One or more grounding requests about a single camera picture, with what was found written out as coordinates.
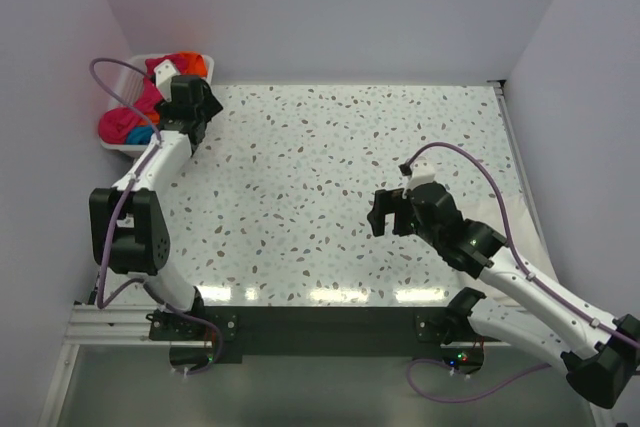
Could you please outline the orange t shirt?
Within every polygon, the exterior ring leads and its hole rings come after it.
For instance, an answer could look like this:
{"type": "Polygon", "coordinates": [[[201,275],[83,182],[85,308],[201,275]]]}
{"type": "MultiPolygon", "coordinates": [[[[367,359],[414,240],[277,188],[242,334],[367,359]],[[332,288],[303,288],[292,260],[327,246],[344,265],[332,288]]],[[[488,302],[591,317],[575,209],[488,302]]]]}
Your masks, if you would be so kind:
{"type": "Polygon", "coordinates": [[[199,76],[200,78],[210,81],[212,72],[211,63],[209,63],[202,54],[194,51],[180,51],[172,54],[156,55],[146,59],[145,67],[151,79],[144,81],[144,90],[140,100],[145,102],[145,113],[154,125],[160,122],[160,105],[163,102],[170,102],[172,100],[172,93],[171,98],[165,100],[156,89],[154,83],[154,68],[164,60],[171,60],[180,71],[179,75],[199,76]]]}

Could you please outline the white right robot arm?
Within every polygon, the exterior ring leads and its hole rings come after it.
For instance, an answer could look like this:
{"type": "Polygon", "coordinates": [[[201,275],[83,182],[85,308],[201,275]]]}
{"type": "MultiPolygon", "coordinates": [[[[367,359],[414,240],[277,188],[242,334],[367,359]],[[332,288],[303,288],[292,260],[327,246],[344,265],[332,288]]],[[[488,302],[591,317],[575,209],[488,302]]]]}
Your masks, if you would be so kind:
{"type": "Polygon", "coordinates": [[[416,235],[451,268],[493,287],[524,308],[507,309],[484,293],[464,289],[449,304],[448,333],[474,333],[504,341],[560,372],[588,402],[615,406],[639,368],[639,320],[614,316],[584,301],[512,251],[486,223],[469,219],[437,182],[412,190],[378,190],[367,219],[372,233],[385,232],[394,217],[396,236],[416,235]]]}

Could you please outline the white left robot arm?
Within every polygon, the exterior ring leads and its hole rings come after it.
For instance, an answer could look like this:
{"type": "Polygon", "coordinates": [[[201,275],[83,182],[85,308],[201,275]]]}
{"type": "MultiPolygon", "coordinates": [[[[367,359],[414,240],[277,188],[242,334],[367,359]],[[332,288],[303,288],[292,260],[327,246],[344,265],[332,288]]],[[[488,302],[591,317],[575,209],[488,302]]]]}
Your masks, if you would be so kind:
{"type": "Polygon", "coordinates": [[[206,80],[177,75],[170,99],[160,104],[160,136],[150,141],[127,174],[89,197],[93,255],[99,265],[96,305],[107,307],[140,283],[160,305],[175,309],[171,325],[185,339],[200,337],[207,315],[194,305],[199,293],[169,260],[171,241],[159,195],[203,141],[222,111],[206,80]]]}

